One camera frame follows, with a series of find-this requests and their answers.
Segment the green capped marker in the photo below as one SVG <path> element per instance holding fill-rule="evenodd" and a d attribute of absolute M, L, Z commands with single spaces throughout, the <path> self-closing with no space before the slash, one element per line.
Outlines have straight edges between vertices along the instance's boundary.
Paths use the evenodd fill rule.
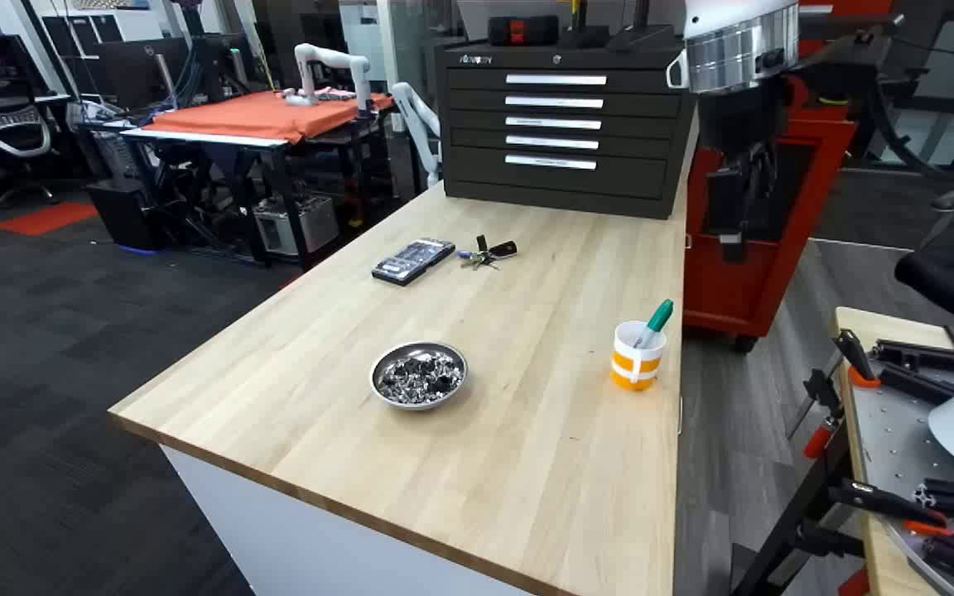
<path fill-rule="evenodd" d="M 657 313 L 650 314 L 644 335 L 632 340 L 632 349 L 645 349 L 665 328 L 665 323 L 673 318 L 673 309 L 677 309 L 673 297 L 662 297 Z"/>

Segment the orange and white striped mug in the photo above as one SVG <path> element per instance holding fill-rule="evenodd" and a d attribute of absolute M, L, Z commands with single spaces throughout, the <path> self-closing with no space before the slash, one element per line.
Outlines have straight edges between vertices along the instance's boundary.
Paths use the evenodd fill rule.
<path fill-rule="evenodd" d="M 625 392 L 645 392 L 662 371 L 665 337 L 644 323 L 614 331 L 611 376 Z"/>

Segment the bunch of keys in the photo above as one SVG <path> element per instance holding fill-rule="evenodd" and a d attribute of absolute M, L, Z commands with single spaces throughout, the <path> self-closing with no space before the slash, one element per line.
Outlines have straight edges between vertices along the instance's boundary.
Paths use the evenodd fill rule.
<path fill-rule="evenodd" d="M 478 234 L 474 253 L 456 253 L 461 269 L 483 269 L 483 265 L 494 265 L 494 261 L 510 258 L 510 256 L 516 256 L 516 241 L 491 246 L 486 234 Z"/>

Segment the black calculator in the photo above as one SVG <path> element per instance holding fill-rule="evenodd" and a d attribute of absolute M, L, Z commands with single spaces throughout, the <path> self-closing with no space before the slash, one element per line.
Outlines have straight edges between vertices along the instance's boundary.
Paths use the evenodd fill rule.
<path fill-rule="evenodd" d="M 443 261 L 454 253 L 452 241 L 433 241 L 433 238 L 418 238 L 396 253 L 390 258 L 380 258 L 370 276 L 390 286 L 412 286 L 421 279 L 429 269 Z"/>

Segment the metal bowl of parts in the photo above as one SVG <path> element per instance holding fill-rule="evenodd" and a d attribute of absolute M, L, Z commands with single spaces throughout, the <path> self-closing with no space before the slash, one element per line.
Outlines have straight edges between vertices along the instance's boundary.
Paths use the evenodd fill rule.
<path fill-rule="evenodd" d="M 467 384 L 467 361 L 436 340 L 387 349 L 368 376 L 379 402 L 397 411 L 433 411 Z"/>

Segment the dark brown drawer tool chest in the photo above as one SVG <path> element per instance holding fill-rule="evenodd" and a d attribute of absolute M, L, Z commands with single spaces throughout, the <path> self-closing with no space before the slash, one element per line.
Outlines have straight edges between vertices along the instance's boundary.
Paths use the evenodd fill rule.
<path fill-rule="evenodd" d="M 443 188 L 461 200 L 669 218 L 692 100 L 673 48 L 464 43 L 436 57 Z"/>

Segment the orange topped workbench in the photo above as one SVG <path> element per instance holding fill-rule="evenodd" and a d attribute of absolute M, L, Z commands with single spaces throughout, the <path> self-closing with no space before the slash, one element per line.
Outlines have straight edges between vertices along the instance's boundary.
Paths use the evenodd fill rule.
<path fill-rule="evenodd" d="M 160 113 L 149 127 L 126 131 L 126 141 L 200 146 L 211 158 L 237 157 L 226 166 L 226 186 L 259 234 L 259 258 L 309 261 L 312 250 L 306 246 L 286 157 L 338 131 L 358 134 L 360 127 L 375 127 L 390 106 L 387 93 L 375 93 L 370 100 L 327 93 L 312 102 L 286 93 L 249 93 Z"/>

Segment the black box on chest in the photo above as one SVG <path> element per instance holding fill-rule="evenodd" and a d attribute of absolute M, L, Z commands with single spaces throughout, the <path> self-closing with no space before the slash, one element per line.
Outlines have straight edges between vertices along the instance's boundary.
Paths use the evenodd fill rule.
<path fill-rule="evenodd" d="M 558 18 L 491 18 L 486 37 L 494 48 L 552 48 L 560 37 Z"/>

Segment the side table with clamps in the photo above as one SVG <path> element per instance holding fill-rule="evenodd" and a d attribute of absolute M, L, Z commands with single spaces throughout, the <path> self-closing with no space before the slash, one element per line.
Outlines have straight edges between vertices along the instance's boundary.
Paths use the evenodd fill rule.
<path fill-rule="evenodd" d="M 837 309 L 832 369 L 805 387 L 824 440 L 731 596 L 782 596 L 815 556 L 863 562 L 846 596 L 954 596 L 954 458 L 929 431 L 954 397 L 949 335 Z"/>

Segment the black desk chair far left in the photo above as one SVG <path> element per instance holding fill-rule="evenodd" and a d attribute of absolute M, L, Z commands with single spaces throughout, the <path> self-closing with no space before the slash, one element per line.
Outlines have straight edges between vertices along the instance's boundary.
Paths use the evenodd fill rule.
<path fill-rule="evenodd" d="M 20 37 L 0 37 L 0 153 L 43 158 L 54 153 L 54 122 L 39 102 L 47 82 Z"/>

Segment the white pipe frame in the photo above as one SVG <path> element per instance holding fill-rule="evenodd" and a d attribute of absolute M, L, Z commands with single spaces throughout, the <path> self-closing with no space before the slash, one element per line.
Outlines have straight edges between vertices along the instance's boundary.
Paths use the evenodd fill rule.
<path fill-rule="evenodd" d="M 368 57 L 358 52 L 340 52 L 340 49 L 327 49 L 327 48 L 314 48 L 314 43 L 300 43 L 292 49 L 296 67 L 300 67 L 300 86 L 286 89 L 281 100 L 292 106 L 317 106 L 327 100 L 351 100 L 358 111 L 370 111 L 370 80 L 368 80 Z M 351 89 L 335 89 L 335 86 L 317 86 L 314 73 L 344 73 Z"/>

